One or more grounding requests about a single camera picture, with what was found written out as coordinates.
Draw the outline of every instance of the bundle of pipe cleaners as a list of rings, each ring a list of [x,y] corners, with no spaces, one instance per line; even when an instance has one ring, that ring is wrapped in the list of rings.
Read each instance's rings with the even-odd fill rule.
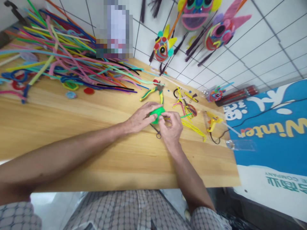
[[[110,89],[127,94],[137,93],[128,84],[133,84],[138,89],[148,89],[144,84],[155,82],[142,80],[137,68],[119,58],[96,58],[96,38],[86,33],[80,26],[71,20],[51,1],[58,11],[67,20],[64,20],[48,10],[37,10],[30,0],[27,0],[32,10],[25,9],[29,14],[31,27],[23,29],[15,27],[17,33],[6,33],[17,37],[17,40],[29,43],[29,46],[19,46],[13,50],[0,50],[0,58],[13,57],[0,63],[0,66],[9,63],[19,57],[25,60],[22,66],[6,69],[2,73],[3,81],[10,82],[14,90],[0,91],[0,94],[11,93],[21,98],[26,103],[28,92],[40,76],[57,79],[69,90],[76,90],[79,85],[93,90]],[[38,62],[35,54],[46,54],[46,61]]]

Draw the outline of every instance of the decorative mask on wall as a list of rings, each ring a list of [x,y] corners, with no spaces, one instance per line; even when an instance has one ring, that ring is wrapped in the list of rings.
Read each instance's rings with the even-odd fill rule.
[[[169,25],[166,26],[164,32],[159,31],[158,37],[156,38],[156,43],[154,45],[154,55],[155,58],[159,62],[163,62],[167,60],[169,57],[171,57],[174,54],[174,49],[172,48],[175,42],[177,41],[177,38],[170,38],[169,37]]]
[[[178,12],[184,7],[186,0],[178,2]],[[189,30],[194,31],[200,28],[211,12],[218,10],[222,0],[188,0],[183,10],[182,24]]]
[[[228,44],[236,29],[252,17],[252,15],[246,15],[234,18],[241,2],[242,0],[235,0],[225,14],[221,13],[216,16],[204,37],[204,45],[208,50],[216,50]]]

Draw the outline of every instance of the green craft ball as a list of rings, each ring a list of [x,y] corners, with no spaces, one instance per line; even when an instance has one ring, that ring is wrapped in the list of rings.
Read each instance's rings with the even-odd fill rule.
[[[150,113],[150,115],[153,115],[153,114],[157,114],[158,115],[157,119],[154,122],[152,122],[152,124],[158,124],[159,123],[159,116],[161,115],[161,113],[164,113],[164,112],[165,112],[165,109],[163,107],[160,107],[160,108],[152,111]]]

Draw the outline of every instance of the wooden tabletop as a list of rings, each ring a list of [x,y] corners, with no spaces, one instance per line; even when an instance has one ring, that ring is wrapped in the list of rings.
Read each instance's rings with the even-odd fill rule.
[[[22,60],[0,67],[0,73],[8,67],[21,64]],[[136,60],[129,62],[150,72],[150,66]],[[154,76],[140,73],[142,79],[153,80]],[[173,109],[176,99],[173,91],[176,85],[164,77],[157,77],[165,83],[163,89],[164,108],[166,111],[178,111],[183,115],[181,107]],[[192,94],[199,93],[189,86]],[[7,83],[0,85],[0,90],[8,89]],[[81,86],[77,91],[77,99],[68,99],[58,80],[42,76],[28,94],[28,103],[21,104],[15,95],[0,95],[0,161],[10,160],[28,151],[46,144],[72,137],[87,131],[97,130],[115,125],[128,119],[137,108],[147,101],[159,102],[157,92],[140,102],[139,99],[147,91],[137,90],[137,94],[101,90],[93,95],[83,92]],[[200,177],[207,187],[239,186],[240,179],[233,151],[222,139],[216,145],[206,132],[209,118],[204,111],[212,111],[224,117],[223,108],[206,99],[198,97],[199,103],[191,104],[197,109],[198,116],[192,119],[193,125],[207,135],[207,141],[193,130],[184,126],[180,143]],[[216,139],[226,128],[217,124],[213,132]],[[122,138],[101,154],[84,163],[65,177],[45,185],[39,191],[106,191],[129,189],[162,189],[177,188],[176,175],[163,140],[156,138],[156,132],[146,127],[138,134]]]

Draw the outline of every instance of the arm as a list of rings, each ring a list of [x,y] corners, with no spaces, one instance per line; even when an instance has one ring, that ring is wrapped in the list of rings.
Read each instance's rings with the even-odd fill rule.
[[[201,206],[215,211],[202,179],[189,162],[179,143],[183,130],[179,113],[165,112],[162,115],[170,118],[171,126],[166,126],[164,118],[159,117],[161,136],[172,156],[178,186],[188,203],[190,212],[193,213],[196,208]]]
[[[41,184],[64,176],[117,139],[141,131],[157,118],[147,114],[161,106],[146,103],[123,123],[51,143],[0,165],[0,206],[29,201]]]

